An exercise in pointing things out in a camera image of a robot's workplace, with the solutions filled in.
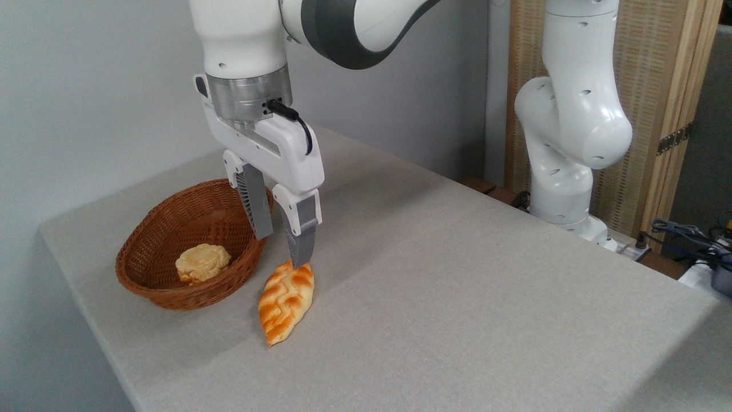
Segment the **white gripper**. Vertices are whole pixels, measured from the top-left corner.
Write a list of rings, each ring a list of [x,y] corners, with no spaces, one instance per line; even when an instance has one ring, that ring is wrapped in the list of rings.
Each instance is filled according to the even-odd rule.
[[[293,268],[309,263],[315,248],[316,228],[322,223],[317,190],[324,182],[324,167],[313,128],[309,135],[297,121],[279,114],[234,127],[218,117],[204,74],[194,83],[201,96],[214,138],[227,149],[223,161],[230,187],[240,196],[258,240],[273,233],[264,175],[281,210]]]

